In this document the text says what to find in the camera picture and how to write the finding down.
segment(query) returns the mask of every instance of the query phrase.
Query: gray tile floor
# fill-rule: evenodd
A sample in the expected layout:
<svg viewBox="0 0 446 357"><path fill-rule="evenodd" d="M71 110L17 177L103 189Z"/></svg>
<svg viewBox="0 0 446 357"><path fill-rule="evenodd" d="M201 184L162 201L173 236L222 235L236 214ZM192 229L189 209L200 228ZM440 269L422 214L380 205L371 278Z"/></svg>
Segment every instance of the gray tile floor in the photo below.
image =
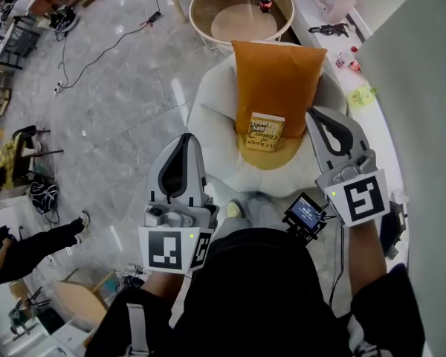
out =
<svg viewBox="0 0 446 357"><path fill-rule="evenodd" d="M180 1L188 11L191 0ZM66 43L45 32L25 69L15 74L2 121L5 138L35 123L51 129L42 138L44 147L65 150L45 162L60 187L61 223L76 218L83 208L92 218L80 248L73 248L72 255L56 253L56 264L46 260L40 265L35 276L40 284L62 278L76 266L97 281L104 267L122 271L130 263L142 264L136 241L146 204L146 175L164 146L186 132L201 77L224 59L203 43L191 24L179 22L169 0L159 4L163 16L153 28L126 36L75 87L56 97L54 87L64 80L57 68L64 44L66 73L73 83L86 64L156 11L155 0L96 0L79 12L80 22ZM208 190L218 205L234 196L244 198L215 179ZM275 203L283 210L290 201ZM32 232L45 229L36 226ZM329 226L310 247L326 297L332 284L334 235L335 227ZM343 312L348 302L344 276L334 300L337 311Z"/></svg>

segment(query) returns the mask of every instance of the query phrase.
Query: person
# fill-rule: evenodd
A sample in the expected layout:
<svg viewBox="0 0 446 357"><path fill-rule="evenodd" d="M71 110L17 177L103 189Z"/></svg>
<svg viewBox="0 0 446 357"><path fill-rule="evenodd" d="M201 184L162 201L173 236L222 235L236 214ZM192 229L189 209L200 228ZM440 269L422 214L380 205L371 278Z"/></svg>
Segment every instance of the person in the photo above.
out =
<svg viewBox="0 0 446 357"><path fill-rule="evenodd" d="M38 128L37 126L28 126L19 129L13 133L10 141L0 147L0 187L2 189L9 190L15 186L13 183L15 178L13 172L17 165L17 154L24 157L40 152L41 144L38 141L33 142L32 137L43 132L50 131Z"/></svg>
<svg viewBox="0 0 446 357"><path fill-rule="evenodd" d="M30 274L46 256L80 244L83 239L79 234L88 228L89 222L89 214L83 211L80 218L67 225L34 234L19 242L7 235L8 231L2 232L0 284L21 279Z"/></svg>
<svg viewBox="0 0 446 357"><path fill-rule="evenodd" d="M227 206L173 329L171 308L187 277L153 272L142 289L114 299L86 357L127 356L128 303L143 307L151 356L421 355L424 330L407 271L399 265L387 274L373 221L350 229L352 303L336 318L307 249L280 225L251 228L254 214L257 225L271 224L268 205L253 206L251 221L237 203Z"/></svg>

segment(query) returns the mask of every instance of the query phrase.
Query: black pants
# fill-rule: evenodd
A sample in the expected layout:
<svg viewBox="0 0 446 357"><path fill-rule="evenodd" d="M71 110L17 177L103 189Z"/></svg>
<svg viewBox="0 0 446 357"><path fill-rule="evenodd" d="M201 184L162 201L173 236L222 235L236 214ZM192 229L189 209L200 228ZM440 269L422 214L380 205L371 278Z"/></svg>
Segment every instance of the black pants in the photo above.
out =
<svg viewBox="0 0 446 357"><path fill-rule="evenodd" d="M81 218L72 223L43 231L10 246L3 268L2 283L18 280L30 274L46 256L76 245L75 235L83 231Z"/></svg>
<svg viewBox="0 0 446 357"><path fill-rule="evenodd" d="M28 126L15 131L12 135L12 139L15 139L20 134L24 135L27 148L33 149L33 140L31 140L31 138L36 134L36 126Z"/></svg>

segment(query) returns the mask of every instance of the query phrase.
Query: black cable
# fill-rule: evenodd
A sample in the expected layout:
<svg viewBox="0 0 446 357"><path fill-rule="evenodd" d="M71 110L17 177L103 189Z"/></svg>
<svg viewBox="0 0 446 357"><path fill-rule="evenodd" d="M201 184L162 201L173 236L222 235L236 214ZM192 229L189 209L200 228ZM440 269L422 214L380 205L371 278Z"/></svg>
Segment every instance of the black cable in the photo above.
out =
<svg viewBox="0 0 446 357"><path fill-rule="evenodd" d="M159 5L158 0L155 0L155 2L157 3L157 9L158 9L157 12L159 13L159 16L160 16L161 6ZM140 28L138 28L138 29L136 29L136 30L133 30L133 31L131 31L131 32L124 33L124 34L119 38L119 40L118 40L113 46L111 46L110 48L105 49L105 50L99 55L98 58L96 58L93 62L91 62L91 63L89 63L88 65L86 65L86 66L84 67L84 69L81 71L81 74L78 76L77 80L75 80L74 83L73 83L71 86L69 86L69 79L68 79L68 76L66 75L66 70L65 70L65 48L66 48L66 38L68 37L68 35L67 35L67 32L66 32L66 34L64 34L64 35L62 34L62 36L64 37L64 41L65 41L65 43L63 44L63 47L62 47L62 59L61 59L61 62L58 64L58 68L61 68L61 66L62 66L62 71L63 71L63 74L65 75L65 78L66 78L66 84L65 84L64 86L59 86L58 89L55 89L55 92L56 92L57 94L59 94L59 93L63 92L63 91L66 90L66 89L72 89L73 87L75 87L75 85L76 85L76 84L78 83L78 81L80 80L81 76L84 74L84 71L85 71L89 66L91 66L91 65L95 64L97 61L99 61L100 58L104 55L104 53L106 53L107 51L110 51L111 49L113 49L113 48L115 48L117 45L119 45L119 42L120 42L125 36L127 36L127 35L129 35L129 34L134 34L134 33L140 32L140 31L143 30L149 23L154 22L157 18L155 18L155 19L152 19L152 18L151 18L151 19L149 19L144 25L142 25ZM62 41L62 39L58 39L58 36L57 36L56 32L55 32L55 36L56 36L56 41L57 41L57 42L61 42L61 41Z"/></svg>
<svg viewBox="0 0 446 357"><path fill-rule="evenodd" d="M340 225L340 273L337 276L337 279L335 282L332 283L332 290L330 292L330 298L329 298L329 305L332 309L332 301L334 300L334 293L335 293L335 287L337 286L337 283L339 279L343 275L343 244L344 244L344 229L343 226Z"/></svg>

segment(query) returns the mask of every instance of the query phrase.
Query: black shirt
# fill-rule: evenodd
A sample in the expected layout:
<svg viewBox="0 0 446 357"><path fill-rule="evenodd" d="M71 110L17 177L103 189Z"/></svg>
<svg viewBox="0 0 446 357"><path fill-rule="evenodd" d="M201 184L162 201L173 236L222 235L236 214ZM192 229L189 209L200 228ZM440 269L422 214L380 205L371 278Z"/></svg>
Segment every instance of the black shirt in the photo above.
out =
<svg viewBox="0 0 446 357"><path fill-rule="evenodd" d="M143 305L153 356L420 356L424 344L403 265L361 289L351 313L337 319L306 248L272 229L237 231L211 244L174 329L164 299L138 289L119 294L87 356L124 355L127 303Z"/></svg>

